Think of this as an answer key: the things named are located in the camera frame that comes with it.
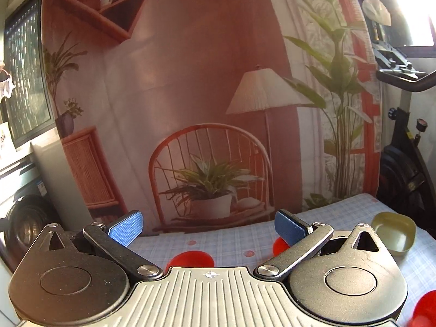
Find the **olive green container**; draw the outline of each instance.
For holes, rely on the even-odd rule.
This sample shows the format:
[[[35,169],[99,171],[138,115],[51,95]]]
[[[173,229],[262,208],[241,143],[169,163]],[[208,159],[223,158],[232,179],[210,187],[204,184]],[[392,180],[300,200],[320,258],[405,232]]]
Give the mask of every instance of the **olive green container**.
[[[404,255],[415,243],[416,224],[408,216],[384,211],[374,216],[371,226],[391,255]]]

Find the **exercise bike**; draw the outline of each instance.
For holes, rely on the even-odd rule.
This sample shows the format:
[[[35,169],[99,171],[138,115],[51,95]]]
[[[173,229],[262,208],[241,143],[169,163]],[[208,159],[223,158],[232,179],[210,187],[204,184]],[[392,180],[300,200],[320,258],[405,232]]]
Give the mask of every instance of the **exercise bike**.
[[[388,114],[395,127],[391,144],[381,153],[376,197],[436,238],[436,193],[418,148],[427,123],[416,121],[415,136],[408,128],[411,94],[436,86],[436,71],[427,74],[415,70],[401,52],[383,41],[375,41],[373,50],[380,66],[378,80],[402,90],[400,106],[391,108]]]

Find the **metal screw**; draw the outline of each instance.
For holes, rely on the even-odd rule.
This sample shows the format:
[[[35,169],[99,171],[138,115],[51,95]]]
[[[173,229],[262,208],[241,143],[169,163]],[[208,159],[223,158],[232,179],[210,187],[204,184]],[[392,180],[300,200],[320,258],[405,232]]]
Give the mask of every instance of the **metal screw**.
[[[257,272],[260,275],[264,275],[264,276],[275,276],[278,274],[278,268],[275,267],[274,265],[266,264],[257,267]]]
[[[159,268],[154,265],[141,265],[137,272],[143,276],[155,276],[159,274]]]

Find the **white crosshair symbol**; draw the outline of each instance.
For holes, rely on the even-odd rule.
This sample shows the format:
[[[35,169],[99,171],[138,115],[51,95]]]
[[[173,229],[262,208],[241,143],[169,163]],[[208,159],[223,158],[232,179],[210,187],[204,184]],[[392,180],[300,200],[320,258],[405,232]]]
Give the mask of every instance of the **white crosshair symbol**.
[[[212,270],[211,270],[210,272],[207,272],[206,274],[203,274],[203,275],[207,276],[209,279],[212,279],[212,278],[215,278],[219,274],[212,272]]]

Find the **red plastic object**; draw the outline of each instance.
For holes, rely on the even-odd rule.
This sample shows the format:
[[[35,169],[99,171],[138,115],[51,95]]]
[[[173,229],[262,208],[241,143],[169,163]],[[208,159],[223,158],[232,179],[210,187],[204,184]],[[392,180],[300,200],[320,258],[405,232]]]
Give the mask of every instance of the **red plastic object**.
[[[289,248],[289,245],[283,240],[281,237],[276,239],[274,241],[274,244],[272,245],[272,254],[275,256],[279,255],[280,253],[286,251]]]
[[[419,299],[408,325],[409,327],[436,326],[436,290],[429,291]]]
[[[214,259],[203,251],[187,251],[176,255],[166,265],[165,272],[168,272],[170,267],[186,267],[186,268],[213,268],[215,266]]]

